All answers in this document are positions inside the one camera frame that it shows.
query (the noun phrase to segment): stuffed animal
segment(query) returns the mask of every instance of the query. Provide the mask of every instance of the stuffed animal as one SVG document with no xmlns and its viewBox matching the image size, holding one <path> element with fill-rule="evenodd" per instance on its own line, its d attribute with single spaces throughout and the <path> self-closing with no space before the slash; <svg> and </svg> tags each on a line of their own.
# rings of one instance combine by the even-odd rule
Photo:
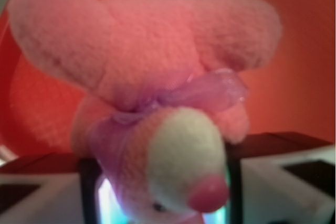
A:
<svg viewBox="0 0 336 224">
<path fill-rule="evenodd" d="M 274 54 L 270 5 L 10 0 L 8 12 L 27 59 L 86 90 L 73 151 L 98 160 L 131 220 L 188 223 L 226 204 L 223 141 L 239 143 L 249 126 L 237 73 Z"/>
</svg>

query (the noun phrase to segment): black object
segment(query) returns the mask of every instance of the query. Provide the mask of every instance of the black object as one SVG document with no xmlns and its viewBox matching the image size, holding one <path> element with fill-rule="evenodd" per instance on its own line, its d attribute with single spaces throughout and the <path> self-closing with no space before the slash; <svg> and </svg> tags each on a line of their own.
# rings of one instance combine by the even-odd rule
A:
<svg viewBox="0 0 336 224">
<path fill-rule="evenodd" d="M 335 197 L 335 166 L 324 161 L 287 165 L 285 170 L 320 189 L 330 197 Z"/>
<path fill-rule="evenodd" d="M 157 212 L 166 212 L 166 208 L 164 206 L 162 206 L 161 204 L 159 204 L 159 203 L 154 203 L 153 204 L 153 208 Z"/>
<path fill-rule="evenodd" d="M 83 158 L 77 163 L 82 192 L 82 207 L 85 223 L 98 223 L 96 206 L 96 182 L 102 171 L 93 158 Z"/>
</svg>

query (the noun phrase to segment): pink fleece fabric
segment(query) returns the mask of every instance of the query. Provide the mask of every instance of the pink fleece fabric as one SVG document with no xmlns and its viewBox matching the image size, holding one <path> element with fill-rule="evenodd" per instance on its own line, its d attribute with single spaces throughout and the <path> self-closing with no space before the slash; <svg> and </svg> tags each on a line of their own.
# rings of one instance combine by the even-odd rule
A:
<svg viewBox="0 0 336 224">
<path fill-rule="evenodd" d="M 11 0 L 8 11 L 29 61 L 112 106 L 114 83 L 139 90 L 150 71 L 260 67 L 281 35 L 261 0 Z M 212 119 L 230 142 L 248 132 L 242 104 Z"/>
</svg>

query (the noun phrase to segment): white snout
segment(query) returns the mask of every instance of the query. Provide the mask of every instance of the white snout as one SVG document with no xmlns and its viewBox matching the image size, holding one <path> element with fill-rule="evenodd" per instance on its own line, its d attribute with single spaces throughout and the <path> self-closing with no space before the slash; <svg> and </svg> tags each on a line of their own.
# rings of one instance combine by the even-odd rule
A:
<svg viewBox="0 0 336 224">
<path fill-rule="evenodd" d="M 167 210 L 192 211 L 188 194 L 208 175 L 223 175 L 225 149 L 218 128 L 202 111 L 180 108 L 158 128 L 149 146 L 152 196 Z"/>
</svg>

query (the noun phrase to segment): black eye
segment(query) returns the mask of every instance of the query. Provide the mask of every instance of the black eye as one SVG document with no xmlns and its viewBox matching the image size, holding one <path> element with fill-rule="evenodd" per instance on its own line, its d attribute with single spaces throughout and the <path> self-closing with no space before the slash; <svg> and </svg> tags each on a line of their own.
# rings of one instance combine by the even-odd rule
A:
<svg viewBox="0 0 336 224">
<path fill-rule="evenodd" d="M 158 212 L 166 212 L 167 211 L 164 206 L 162 206 L 162 205 L 160 205 L 159 203 L 156 203 L 156 202 L 153 204 L 153 208 L 154 208 L 155 211 L 158 211 Z"/>
</svg>

